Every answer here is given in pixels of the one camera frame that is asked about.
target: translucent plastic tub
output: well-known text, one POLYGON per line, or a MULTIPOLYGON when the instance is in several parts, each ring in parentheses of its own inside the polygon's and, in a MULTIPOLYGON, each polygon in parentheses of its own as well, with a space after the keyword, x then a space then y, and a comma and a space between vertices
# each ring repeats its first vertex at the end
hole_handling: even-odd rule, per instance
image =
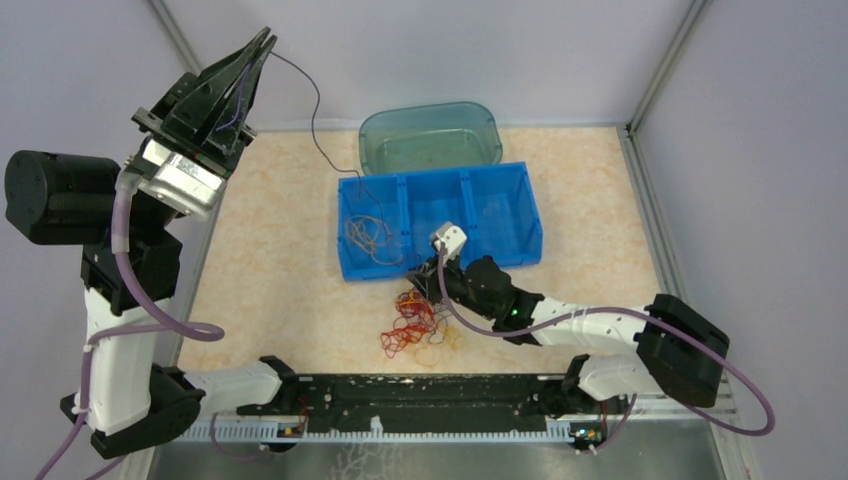
POLYGON ((366 175, 492 165, 502 155, 492 112, 473 102, 388 110, 359 129, 366 175))

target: blue plastic bin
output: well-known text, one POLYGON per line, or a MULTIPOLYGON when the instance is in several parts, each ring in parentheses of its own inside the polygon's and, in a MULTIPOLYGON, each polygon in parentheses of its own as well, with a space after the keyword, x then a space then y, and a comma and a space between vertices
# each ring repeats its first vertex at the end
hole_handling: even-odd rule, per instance
POLYGON ((542 222, 524 163, 363 176, 359 182, 339 180, 338 253, 347 281, 402 276, 435 254, 430 234, 447 221, 468 235, 463 268, 483 255, 502 267, 542 258, 542 222), (360 223, 381 245, 374 255, 345 233, 347 220, 363 215, 382 215, 386 224, 360 223))

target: white wall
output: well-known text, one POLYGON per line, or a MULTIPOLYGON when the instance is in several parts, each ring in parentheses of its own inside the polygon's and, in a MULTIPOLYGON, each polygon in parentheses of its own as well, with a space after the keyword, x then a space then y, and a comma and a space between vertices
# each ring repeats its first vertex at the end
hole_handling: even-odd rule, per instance
POLYGON ((715 2, 639 133, 693 303, 775 405, 767 479, 848 471, 846 24, 844 0, 715 2))
MULTIPOLYGON (((268 25, 312 74, 319 122, 357 128, 390 108, 454 100, 501 125, 630 120, 690 0, 168 0, 208 64, 268 25)), ((314 97, 269 59, 250 124, 303 128, 314 97)))
MULTIPOLYGON (((5 0, 0 64, 3 170, 20 149, 125 158, 141 140, 132 113, 182 73, 138 0, 5 0)), ((182 226, 189 251, 198 232, 182 226)), ((0 478, 32 478, 71 427, 59 399, 79 381, 81 247, 31 245, 5 218, 0 245, 0 478)), ((103 463, 86 433, 49 478, 83 478, 103 463)))

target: pile of rubber bands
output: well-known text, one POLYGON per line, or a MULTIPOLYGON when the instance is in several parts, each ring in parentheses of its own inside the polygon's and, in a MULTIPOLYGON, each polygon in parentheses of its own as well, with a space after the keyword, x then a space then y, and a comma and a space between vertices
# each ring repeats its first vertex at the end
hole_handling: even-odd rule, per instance
POLYGON ((401 293, 395 299, 395 310, 400 314, 392 324, 392 330, 380 334, 383 351, 394 358, 408 345, 422 341, 438 344, 444 341, 448 313, 441 304, 435 307, 414 288, 401 293))

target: purple cable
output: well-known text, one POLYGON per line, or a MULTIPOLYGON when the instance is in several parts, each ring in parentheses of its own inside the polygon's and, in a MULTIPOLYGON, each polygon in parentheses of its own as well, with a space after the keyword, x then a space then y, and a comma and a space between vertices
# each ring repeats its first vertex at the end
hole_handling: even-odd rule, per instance
POLYGON ((678 328, 676 328, 672 325, 669 325, 669 324, 663 322, 660 319, 651 317, 649 315, 645 315, 642 312, 637 312, 635 310, 630 310, 629 308, 622 308, 622 307, 590 307, 590 308, 586 308, 582 311, 574 311, 574 312, 566 313, 564 315, 559 315, 559 316, 554 317, 550 320, 546 320, 546 321, 544 321, 544 322, 542 322, 538 325, 533 325, 532 327, 522 328, 521 330, 515 330, 515 331, 512 331, 512 332, 490 332, 488 330, 482 329, 482 328, 472 324, 471 322, 469 322, 468 320, 463 318, 462 315, 459 314, 459 312, 456 311, 456 307, 454 307, 450 296, 448 296, 447 289, 445 288, 445 270, 444 270, 444 266, 442 265, 445 254, 446 254, 446 251, 445 251, 444 247, 442 247, 439 250, 439 259, 438 259, 438 263, 436 265, 436 273, 439 277, 439 290, 442 292, 442 300, 445 303, 445 306, 448 307, 448 310, 450 310, 450 312, 453 314, 453 316, 456 317, 456 319, 459 321, 459 323, 465 325, 466 327, 468 327, 472 331, 480 333, 482 335, 488 335, 490 337, 499 337, 499 338, 520 337, 521 335, 527 335, 528 333, 532 333, 532 332, 535 332, 537 330, 541 330, 543 328, 549 327, 551 325, 556 325, 557 323, 568 320, 570 318, 582 316, 582 315, 591 315, 591 314, 595 314, 595 313, 614 313, 614 314, 618 314, 618 315, 627 315, 627 316, 630 316, 630 317, 638 318, 639 320, 642 320, 642 321, 647 322, 651 325, 654 325, 655 327, 659 327, 659 328, 665 330, 666 332, 674 335, 675 337, 683 340, 684 342, 688 343, 689 345, 691 345, 692 347, 697 349, 699 352, 701 352, 704 355, 706 355, 707 357, 709 357, 712 361, 721 365, 725 370, 730 372, 731 375, 733 375, 740 382, 742 382, 742 384, 745 385, 745 387, 747 387, 748 390, 750 390, 751 393, 753 393, 755 397, 757 397, 757 400, 760 402, 760 405, 763 406, 763 410, 766 412, 766 424, 763 428, 761 428, 759 430, 748 430, 748 429, 744 429, 744 428, 739 428, 735 425, 731 425, 727 422, 723 422, 723 421, 713 417, 712 415, 710 415, 710 414, 708 414, 708 413, 706 413, 702 410, 698 410, 694 407, 691 407, 689 405, 684 405, 686 408, 688 408, 692 412, 698 414, 699 416, 701 416, 705 420, 708 420, 708 421, 714 423, 715 425, 717 425, 719 427, 725 428, 727 430, 730 430, 733 433, 738 433, 740 435, 748 435, 748 436, 751 436, 751 437, 761 437, 763 435, 768 435, 769 433, 771 433, 772 430, 774 430, 774 425, 775 425, 774 409, 772 408, 771 403, 768 401, 765 394, 763 394, 763 392, 759 388, 757 388, 756 385, 754 385, 754 382, 752 382, 751 379, 746 377, 733 364, 731 364, 730 362, 728 362, 724 358, 721 358, 720 355, 718 355, 717 353, 712 351, 708 346, 704 345, 703 343, 699 342, 695 338, 691 337, 686 332, 683 332, 680 329, 678 329, 678 328))
POLYGON ((144 287, 141 286, 138 277, 133 272, 132 262, 130 262, 130 256, 127 253, 127 250, 129 250, 128 239, 133 194, 135 194, 134 188, 122 185, 119 180, 116 185, 115 204, 112 209, 112 251, 115 254, 118 271, 121 273, 121 279, 126 284, 127 290, 129 290, 133 298, 135 298, 138 304, 151 317, 168 330, 173 330, 180 335, 201 342, 215 342, 224 338, 224 330, 217 325, 200 322, 182 323, 178 321, 159 308, 156 302, 144 291, 144 287), (126 250, 122 248, 122 245, 120 245, 121 240, 118 239, 126 240, 127 244, 124 245, 126 250))
POLYGON ((98 470, 94 475, 92 475, 90 477, 86 477, 85 480, 97 480, 98 478, 102 477, 103 475, 106 475, 107 473, 111 472, 113 468, 120 465, 121 462, 124 461, 124 458, 126 458, 126 457, 118 457, 118 458, 112 460, 105 467, 98 470))
POLYGON ((251 460, 256 460, 258 458, 262 458, 268 454, 265 450, 260 450, 259 453, 253 455, 236 455, 235 453, 230 453, 224 450, 224 447, 218 443, 218 439, 215 438, 215 420, 218 419, 218 414, 215 413, 212 415, 212 422, 209 424, 209 439, 212 440, 212 445, 225 457, 232 458, 233 460, 238 460, 239 462, 249 462, 251 460))
MULTIPOLYGON (((50 472, 50 470, 53 468, 53 466, 56 465, 56 462, 58 462, 59 459, 62 458, 62 455, 64 455, 65 452, 68 451, 68 448, 70 448, 71 444, 74 442, 74 439, 77 437, 77 435, 79 435, 80 431, 82 430, 82 427, 85 425, 85 419, 88 417, 88 404, 89 404, 89 399, 90 399, 90 394, 91 394, 91 363, 92 363, 92 359, 93 359, 93 356, 94 356, 93 348, 97 344, 97 342, 99 342, 100 340, 102 340, 104 338, 112 337, 112 336, 132 335, 132 334, 135 334, 135 333, 161 332, 161 331, 164 331, 164 330, 167 330, 167 328, 165 328, 162 325, 143 325, 143 326, 138 326, 138 327, 115 327, 115 328, 108 328, 106 330, 102 330, 98 333, 95 333, 94 335, 91 336, 91 338, 88 339, 88 342, 86 342, 86 343, 87 343, 87 345, 91 346, 91 349, 88 349, 88 351, 84 352, 83 355, 82 355, 82 369, 81 369, 82 371, 81 371, 81 374, 80 374, 80 391, 79 391, 79 394, 80 394, 80 402, 79 402, 80 412, 77 415, 77 419, 74 422, 73 428, 68 433, 68 436, 65 437, 65 440, 62 441, 62 444, 59 445, 59 448, 56 449, 56 451, 53 453, 53 455, 50 457, 50 459, 48 459, 47 462, 44 464, 44 466, 41 467, 41 470, 38 472, 38 475, 35 476, 35 480, 43 480, 47 476, 47 474, 50 472)), ((107 465, 106 467, 104 467, 103 469, 101 469, 100 471, 95 473, 94 475, 88 477, 88 479, 86 479, 86 480, 94 480, 94 479, 100 478, 101 476, 108 473, 111 469, 115 468, 115 466, 118 463, 120 463, 120 460, 121 459, 117 459, 117 460, 113 461, 111 464, 107 465)))
POLYGON ((252 65, 253 65, 253 62, 248 63, 247 66, 244 67, 244 70, 242 70, 242 72, 241 72, 241 80, 239 80, 238 102, 236 103, 236 111, 233 114, 233 118, 231 118, 229 122, 216 127, 215 128, 216 132, 220 132, 221 130, 229 127, 230 125, 232 125, 234 123, 236 123, 236 120, 238 120, 239 116, 241 116, 241 100, 242 100, 242 97, 244 96, 244 85, 245 85, 245 83, 247 83, 246 82, 247 74, 248 74, 248 72, 250 72, 250 67, 252 65))

